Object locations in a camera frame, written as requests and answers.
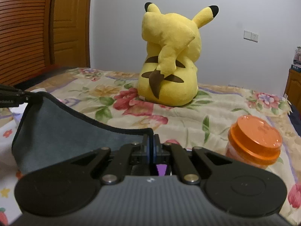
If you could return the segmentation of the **wooden door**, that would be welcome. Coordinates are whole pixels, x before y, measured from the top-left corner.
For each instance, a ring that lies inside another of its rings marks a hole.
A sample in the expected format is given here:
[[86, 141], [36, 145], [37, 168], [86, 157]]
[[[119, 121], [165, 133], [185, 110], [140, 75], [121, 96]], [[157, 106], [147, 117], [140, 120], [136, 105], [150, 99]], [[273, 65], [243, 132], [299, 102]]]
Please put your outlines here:
[[90, 67], [90, 1], [52, 0], [50, 51], [57, 66]]

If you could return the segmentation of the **floral bed sheet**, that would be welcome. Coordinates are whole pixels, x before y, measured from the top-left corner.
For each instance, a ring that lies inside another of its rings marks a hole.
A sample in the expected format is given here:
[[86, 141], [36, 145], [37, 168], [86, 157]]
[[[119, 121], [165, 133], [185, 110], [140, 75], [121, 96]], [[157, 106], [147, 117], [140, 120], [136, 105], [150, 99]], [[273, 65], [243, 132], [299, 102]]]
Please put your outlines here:
[[[143, 100], [137, 80], [135, 73], [75, 68], [14, 88], [47, 92], [112, 127], [151, 128], [161, 143], [187, 150], [200, 184], [166, 175], [166, 164], [144, 162], [122, 182], [104, 185], [102, 174], [118, 151], [105, 146], [22, 174], [14, 188], [21, 215], [9, 225], [300, 225], [300, 137], [288, 100], [200, 85], [191, 103], [168, 107]], [[266, 169], [225, 155], [228, 131], [243, 115], [282, 136], [280, 156]]]

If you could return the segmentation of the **folded clothes stack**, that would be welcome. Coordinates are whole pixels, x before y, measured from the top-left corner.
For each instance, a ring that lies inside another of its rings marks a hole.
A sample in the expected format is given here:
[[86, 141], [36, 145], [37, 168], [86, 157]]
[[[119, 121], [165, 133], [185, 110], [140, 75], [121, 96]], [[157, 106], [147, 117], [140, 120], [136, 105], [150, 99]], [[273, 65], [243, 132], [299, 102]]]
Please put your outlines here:
[[293, 64], [298, 64], [298, 65], [301, 64], [301, 47], [297, 47], [295, 50]]

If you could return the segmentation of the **wooden slatted headboard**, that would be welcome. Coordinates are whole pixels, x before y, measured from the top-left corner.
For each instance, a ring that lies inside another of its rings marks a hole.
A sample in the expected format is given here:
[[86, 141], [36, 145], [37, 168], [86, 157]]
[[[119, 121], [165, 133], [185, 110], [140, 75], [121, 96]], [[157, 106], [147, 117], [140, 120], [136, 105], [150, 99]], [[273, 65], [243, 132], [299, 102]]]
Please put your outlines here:
[[52, 0], [1, 0], [1, 83], [16, 85], [54, 68]]

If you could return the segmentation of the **purple grey microfiber towel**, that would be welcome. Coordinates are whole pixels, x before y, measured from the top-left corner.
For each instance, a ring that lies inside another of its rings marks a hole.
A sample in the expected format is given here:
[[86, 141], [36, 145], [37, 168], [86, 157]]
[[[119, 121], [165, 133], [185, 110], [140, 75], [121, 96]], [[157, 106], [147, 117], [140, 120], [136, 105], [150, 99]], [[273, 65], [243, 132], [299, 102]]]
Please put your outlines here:
[[75, 111], [47, 92], [32, 93], [12, 142], [12, 155], [27, 174], [101, 147], [119, 150], [146, 141], [146, 160], [154, 162], [160, 139], [151, 128], [121, 129]]

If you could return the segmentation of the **white wall switch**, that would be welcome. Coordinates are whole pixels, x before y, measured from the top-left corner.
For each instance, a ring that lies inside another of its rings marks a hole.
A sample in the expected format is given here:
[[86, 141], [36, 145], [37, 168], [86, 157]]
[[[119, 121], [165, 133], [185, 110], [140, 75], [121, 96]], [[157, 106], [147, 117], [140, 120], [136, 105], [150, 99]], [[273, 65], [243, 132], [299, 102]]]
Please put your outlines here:
[[243, 38], [246, 40], [253, 41], [253, 42], [258, 42], [259, 35], [256, 33], [252, 33], [250, 31], [244, 31]]

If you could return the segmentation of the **wooden sideboard cabinet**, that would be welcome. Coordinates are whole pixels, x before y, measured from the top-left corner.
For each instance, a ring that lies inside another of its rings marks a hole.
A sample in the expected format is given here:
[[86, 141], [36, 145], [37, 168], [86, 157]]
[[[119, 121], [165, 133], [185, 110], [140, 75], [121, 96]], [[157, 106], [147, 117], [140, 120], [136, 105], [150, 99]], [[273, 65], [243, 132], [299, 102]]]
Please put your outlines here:
[[300, 73], [290, 69], [284, 94], [297, 111], [301, 112], [301, 77]]

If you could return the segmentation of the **orange lidded plastic cup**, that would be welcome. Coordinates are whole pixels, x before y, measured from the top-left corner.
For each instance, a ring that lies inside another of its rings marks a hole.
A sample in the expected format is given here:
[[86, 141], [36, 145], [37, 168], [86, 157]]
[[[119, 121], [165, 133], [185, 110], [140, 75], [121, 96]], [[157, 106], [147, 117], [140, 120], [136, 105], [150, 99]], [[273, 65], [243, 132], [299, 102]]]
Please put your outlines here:
[[268, 122], [243, 115], [231, 125], [225, 155], [231, 159], [266, 169], [280, 156], [282, 136]]

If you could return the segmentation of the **white strawberry print cloth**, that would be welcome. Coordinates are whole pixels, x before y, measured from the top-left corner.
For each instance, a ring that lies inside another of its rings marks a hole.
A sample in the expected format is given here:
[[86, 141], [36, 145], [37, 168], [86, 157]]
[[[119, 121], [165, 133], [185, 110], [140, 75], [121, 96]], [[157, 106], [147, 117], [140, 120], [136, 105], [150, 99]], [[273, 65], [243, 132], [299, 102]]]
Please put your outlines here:
[[12, 155], [12, 141], [26, 106], [1, 108], [1, 225], [9, 225], [21, 215], [14, 188], [22, 173]]

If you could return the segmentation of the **yellow Pikachu plush toy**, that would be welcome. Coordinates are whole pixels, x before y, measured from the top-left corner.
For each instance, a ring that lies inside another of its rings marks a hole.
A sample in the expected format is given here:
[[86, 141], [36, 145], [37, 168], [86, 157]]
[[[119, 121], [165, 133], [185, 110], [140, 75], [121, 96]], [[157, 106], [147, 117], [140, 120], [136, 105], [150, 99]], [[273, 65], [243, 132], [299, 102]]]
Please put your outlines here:
[[144, 8], [142, 39], [147, 43], [147, 57], [139, 74], [138, 94], [148, 102], [184, 106], [198, 93], [195, 63], [201, 55], [199, 29], [216, 17], [219, 7], [203, 8], [192, 19], [163, 14], [151, 2]]

